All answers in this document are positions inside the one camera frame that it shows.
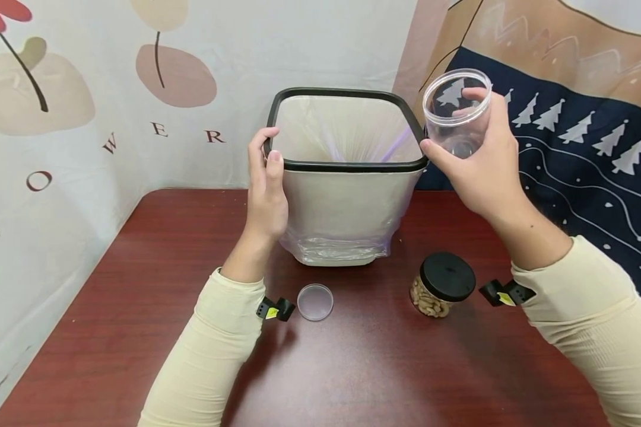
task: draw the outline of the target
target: jar of peanuts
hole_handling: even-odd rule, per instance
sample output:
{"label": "jar of peanuts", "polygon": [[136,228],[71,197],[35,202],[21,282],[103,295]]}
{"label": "jar of peanuts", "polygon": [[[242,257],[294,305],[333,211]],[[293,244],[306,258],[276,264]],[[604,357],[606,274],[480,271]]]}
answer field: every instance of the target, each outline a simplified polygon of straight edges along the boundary
{"label": "jar of peanuts", "polygon": [[453,253],[437,252],[420,265],[420,273],[411,284],[411,302],[425,316],[442,318],[474,289],[472,268]]}

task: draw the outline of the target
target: white tree print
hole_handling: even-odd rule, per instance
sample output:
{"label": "white tree print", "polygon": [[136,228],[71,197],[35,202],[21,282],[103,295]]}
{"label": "white tree print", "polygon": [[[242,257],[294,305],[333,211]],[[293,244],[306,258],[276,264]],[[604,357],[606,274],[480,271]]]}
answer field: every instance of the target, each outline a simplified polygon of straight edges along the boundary
{"label": "white tree print", "polygon": [[465,87],[465,81],[463,78],[459,78],[447,87],[447,89],[442,91],[442,95],[437,98],[440,104],[452,104],[454,107],[459,107],[461,98],[461,90]]}
{"label": "white tree print", "polygon": [[565,131],[564,134],[559,135],[558,138],[563,140],[563,144],[569,144],[570,142],[584,144],[582,136],[586,135],[588,127],[591,125],[591,116],[593,116],[594,113],[595,111],[590,112],[588,116],[578,121],[576,125]]}
{"label": "white tree print", "polygon": [[516,128],[532,122],[532,114],[534,113],[534,107],[537,104],[537,96],[538,93],[535,94],[535,97],[532,98],[529,104],[527,104],[527,107],[525,107],[525,109],[522,110],[522,113],[519,113],[518,117],[513,121]]}
{"label": "white tree print", "polygon": [[598,154],[599,156],[603,156],[603,154],[608,157],[612,156],[613,148],[617,145],[619,139],[624,134],[624,127],[627,123],[629,123],[629,120],[625,119],[622,125],[617,126],[615,129],[613,129],[612,132],[603,136],[600,142],[591,145],[591,147],[594,147],[598,150],[598,153],[596,154]]}
{"label": "white tree print", "polygon": [[513,100],[513,98],[510,96],[510,93],[512,93],[512,91],[513,91],[513,87],[511,87],[508,93],[503,97],[503,99],[506,100],[506,107],[508,106],[508,104],[510,104],[510,101]]}
{"label": "white tree print", "polygon": [[542,114],[537,118],[533,123],[537,126],[538,130],[548,129],[551,132],[555,132],[554,125],[558,123],[558,116],[563,109],[564,99],[561,99],[559,103],[555,104],[553,107],[549,108],[547,112]]}
{"label": "white tree print", "polygon": [[622,171],[625,174],[634,175],[634,165],[638,165],[641,154],[641,140],[632,145],[630,149],[622,153],[622,156],[613,160],[613,174]]}

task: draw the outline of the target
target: beige sleeve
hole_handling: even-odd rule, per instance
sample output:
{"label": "beige sleeve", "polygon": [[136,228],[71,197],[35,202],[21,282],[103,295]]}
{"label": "beige sleeve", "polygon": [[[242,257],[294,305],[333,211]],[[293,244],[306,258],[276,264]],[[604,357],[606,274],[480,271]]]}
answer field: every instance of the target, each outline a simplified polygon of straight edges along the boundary
{"label": "beige sleeve", "polygon": [[612,426],[641,426],[641,297],[627,273],[583,237],[554,265],[513,267],[537,296],[532,326],[586,377]]}
{"label": "beige sleeve", "polygon": [[151,387],[139,427],[217,427],[240,366],[261,334],[263,282],[214,271]]}

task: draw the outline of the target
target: human hand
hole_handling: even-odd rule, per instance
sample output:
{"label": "human hand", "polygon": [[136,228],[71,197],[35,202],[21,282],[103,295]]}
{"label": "human hand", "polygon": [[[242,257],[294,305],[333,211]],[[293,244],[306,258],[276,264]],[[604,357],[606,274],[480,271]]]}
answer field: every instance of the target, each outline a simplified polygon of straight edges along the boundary
{"label": "human hand", "polygon": [[[462,94],[468,99],[482,100],[487,90],[468,87]],[[449,178],[465,206],[493,221],[529,201],[520,184],[518,140],[510,131],[503,96],[491,93],[488,108],[490,117],[484,141],[472,156],[455,157],[429,139],[421,141],[420,148]]]}
{"label": "human hand", "polygon": [[260,129],[247,148],[249,154],[249,191],[244,238],[272,246],[285,233],[288,203],[282,189],[284,162],[280,152],[271,151],[264,159],[262,147],[277,128]]}

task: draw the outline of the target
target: black clip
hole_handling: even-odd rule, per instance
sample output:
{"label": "black clip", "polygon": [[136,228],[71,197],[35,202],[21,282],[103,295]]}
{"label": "black clip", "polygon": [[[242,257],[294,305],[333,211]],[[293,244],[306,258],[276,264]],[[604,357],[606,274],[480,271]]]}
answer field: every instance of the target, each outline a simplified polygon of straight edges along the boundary
{"label": "black clip", "polygon": [[281,322],[287,322],[295,308],[297,308],[297,306],[285,298],[279,298],[278,302],[274,303],[272,300],[264,297],[264,300],[261,301],[259,308],[256,310],[256,315],[264,320],[276,318]]}
{"label": "black clip", "polygon": [[[532,289],[525,288],[518,284],[515,280],[511,280],[505,285],[502,285],[501,282],[496,279],[482,286],[480,293],[494,307],[513,304],[522,305],[537,294],[535,291],[532,291]],[[513,304],[509,304],[508,298],[510,298]]]}

